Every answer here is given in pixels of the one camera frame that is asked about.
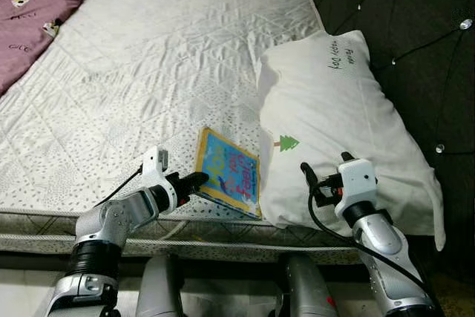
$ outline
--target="white mattress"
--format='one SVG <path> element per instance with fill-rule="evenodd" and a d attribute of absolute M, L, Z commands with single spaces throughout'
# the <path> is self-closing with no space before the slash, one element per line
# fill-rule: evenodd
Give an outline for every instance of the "white mattress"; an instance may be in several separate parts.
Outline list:
<path fill-rule="evenodd" d="M 310 0 L 86 0 L 0 98 L 0 212 L 77 216 L 156 144 L 188 174 L 205 125 L 258 154 L 259 56 L 321 28 Z"/>

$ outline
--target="white pillow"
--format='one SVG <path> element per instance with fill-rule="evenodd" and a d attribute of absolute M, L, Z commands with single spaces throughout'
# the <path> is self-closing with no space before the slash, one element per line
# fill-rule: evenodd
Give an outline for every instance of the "white pillow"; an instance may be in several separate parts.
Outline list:
<path fill-rule="evenodd" d="M 414 139 L 369 69 L 360 31 L 331 36 L 318 31 L 261 57 L 261 209 L 273 225 L 315 228 L 308 187 L 300 170 L 308 162 L 319 179 L 336 173 L 340 153 L 375 166 L 377 209 L 410 235 L 435 235 L 445 244 L 442 192 Z M 329 228 L 349 235 L 333 206 L 316 208 Z"/>

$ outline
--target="purple bedsheet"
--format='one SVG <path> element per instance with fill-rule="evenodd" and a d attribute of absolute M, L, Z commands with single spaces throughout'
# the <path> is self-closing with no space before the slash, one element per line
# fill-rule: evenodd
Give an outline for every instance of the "purple bedsheet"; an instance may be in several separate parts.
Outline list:
<path fill-rule="evenodd" d="M 0 0 L 0 96 L 48 47 L 83 0 Z"/>

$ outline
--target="children's book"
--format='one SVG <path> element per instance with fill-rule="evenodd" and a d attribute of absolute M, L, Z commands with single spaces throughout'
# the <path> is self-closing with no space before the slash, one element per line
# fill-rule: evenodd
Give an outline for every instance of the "children's book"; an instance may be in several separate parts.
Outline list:
<path fill-rule="evenodd" d="M 196 171 L 209 175 L 208 182 L 200 188 L 201 196 L 245 215 L 262 217 L 258 157 L 204 128 L 198 144 Z"/>

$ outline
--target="bed frame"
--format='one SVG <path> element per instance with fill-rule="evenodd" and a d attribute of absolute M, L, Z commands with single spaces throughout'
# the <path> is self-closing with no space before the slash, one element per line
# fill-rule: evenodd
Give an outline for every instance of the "bed frame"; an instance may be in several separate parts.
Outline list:
<path fill-rule="evenodd" d="M 435 168 L 439 266 L 474 276 L 474 0 L 314 0 L 328 33 L 363 32 L 372 71 Z"/>

